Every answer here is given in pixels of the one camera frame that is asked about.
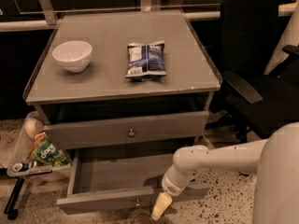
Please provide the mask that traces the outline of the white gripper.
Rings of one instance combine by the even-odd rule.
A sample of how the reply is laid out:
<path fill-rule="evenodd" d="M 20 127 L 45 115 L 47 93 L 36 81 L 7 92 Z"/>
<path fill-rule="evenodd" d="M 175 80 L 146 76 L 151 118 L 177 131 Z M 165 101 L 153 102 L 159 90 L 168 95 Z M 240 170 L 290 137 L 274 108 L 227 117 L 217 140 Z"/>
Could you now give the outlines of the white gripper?
<path fill-rule="evenodd" d="M 152 209 L 151 218 L 153 220 L 158 220 L 171 204 L 172 196 L 179 196 L 188 186 L 190 181 L 190 175 L 183 174 L 176 168 L 169 168 L 162 179 L 162 188 L 164 192 L 161 192 L 158 195 Z"/>

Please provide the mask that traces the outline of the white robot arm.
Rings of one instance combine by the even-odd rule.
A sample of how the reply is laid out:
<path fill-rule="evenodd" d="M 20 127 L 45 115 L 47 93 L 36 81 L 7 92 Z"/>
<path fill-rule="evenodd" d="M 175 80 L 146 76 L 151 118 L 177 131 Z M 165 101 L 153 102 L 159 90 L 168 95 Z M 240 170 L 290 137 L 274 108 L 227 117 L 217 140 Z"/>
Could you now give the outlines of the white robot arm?
<path fill-rule="evenodd" d="M 212 169 L 256 175 L 252 224 L 298 224 L 299 123 L 287 124 L 269 138 L 209 149 L 182 147 L 162 179 L 151 217 L 159 219 L 202 171 Z"/>

